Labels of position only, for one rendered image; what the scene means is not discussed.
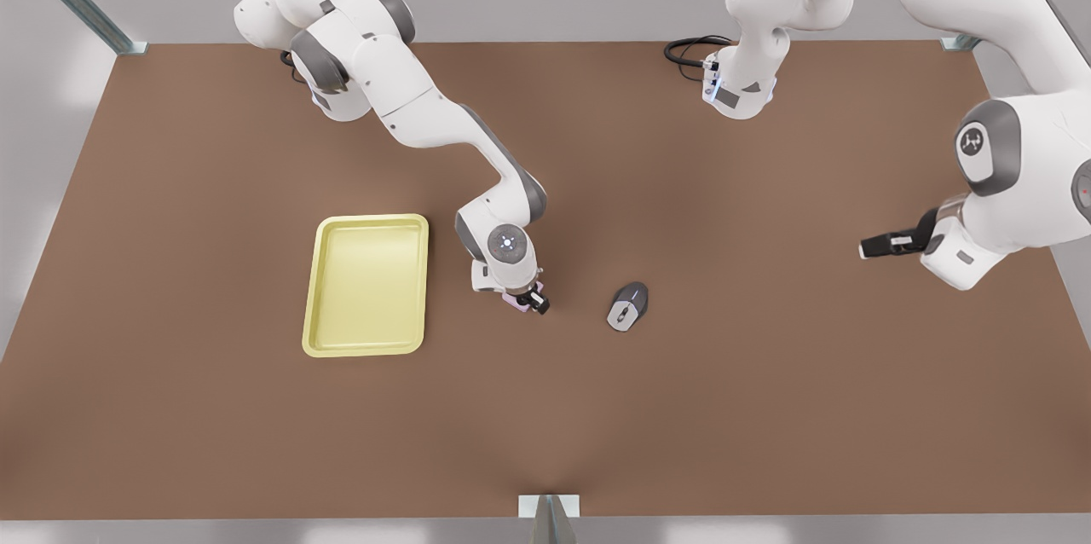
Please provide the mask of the yellow rectangular tray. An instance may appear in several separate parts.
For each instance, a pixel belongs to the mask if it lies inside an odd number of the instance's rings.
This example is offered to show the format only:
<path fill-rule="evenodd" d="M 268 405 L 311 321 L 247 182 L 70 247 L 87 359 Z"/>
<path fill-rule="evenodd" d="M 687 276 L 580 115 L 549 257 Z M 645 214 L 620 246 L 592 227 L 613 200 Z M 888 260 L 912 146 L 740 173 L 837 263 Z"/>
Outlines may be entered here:
<path fill-rule="evenodd" d="M 339 215 L 319 225 L 303 323 L 314 358 L 406 355 L 424 342 L 429 223 Z"/>

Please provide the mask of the grey computer mouse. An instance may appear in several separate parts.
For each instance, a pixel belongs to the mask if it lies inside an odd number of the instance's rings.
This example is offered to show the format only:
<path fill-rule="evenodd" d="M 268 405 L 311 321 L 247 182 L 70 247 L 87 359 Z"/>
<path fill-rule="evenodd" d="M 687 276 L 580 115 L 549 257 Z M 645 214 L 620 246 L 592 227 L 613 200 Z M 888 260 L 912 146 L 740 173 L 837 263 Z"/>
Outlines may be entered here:
<path fill-rule="evenodd" d="M 619 289 L 612 299 L 607 323 L 618 333 L 627 333 L 648 309 L 648 287 L 631 282 Z"/>

